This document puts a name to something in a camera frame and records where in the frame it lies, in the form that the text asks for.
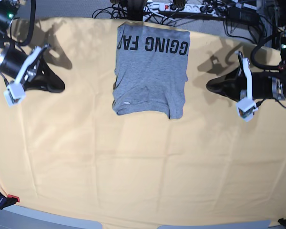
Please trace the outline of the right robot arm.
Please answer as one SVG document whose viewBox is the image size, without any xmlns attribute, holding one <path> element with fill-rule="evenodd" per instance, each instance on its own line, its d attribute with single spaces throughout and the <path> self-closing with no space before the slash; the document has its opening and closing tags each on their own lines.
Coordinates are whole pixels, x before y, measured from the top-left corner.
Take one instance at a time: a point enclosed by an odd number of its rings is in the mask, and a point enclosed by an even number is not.
<svg viewBox="0 0 286 229">
<path fill-rule="evenodd" d="M 0 0 L 0 75 L 8 92 L 20 89 L 23 92 L 41 90 L 61 93 L 65 84 L 44 59 L 44 53 L 51 45 L 35 46 L 30 54 L 22 49 L 30 44 L 33 37 L 36 1 L 31 1 L 29 28 L 24 41 L 18 42 L 8 35 L 20 5 L 19 0 Z"/>
</svg>

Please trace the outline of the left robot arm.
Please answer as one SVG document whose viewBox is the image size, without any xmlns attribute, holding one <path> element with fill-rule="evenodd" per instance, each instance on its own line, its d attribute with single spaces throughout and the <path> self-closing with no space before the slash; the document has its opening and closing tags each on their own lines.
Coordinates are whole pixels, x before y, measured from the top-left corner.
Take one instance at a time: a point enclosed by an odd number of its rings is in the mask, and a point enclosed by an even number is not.
<svg viewBox="0 0 286 229">
<path fill-rule="evenodd" d="M 227 75 L 214 78 L 206 84 L 208 91 L 236 102 L 244 98 L 252 100 L 286 101 L 286 0 L 277 1 L 278 19 L 270 36 L 263 38 L 246 60 L 238 53 L 240 66 Z M 258 51 L 268 42 L 280 51 L 277 65 L 257 61 Z"/>
</svg>

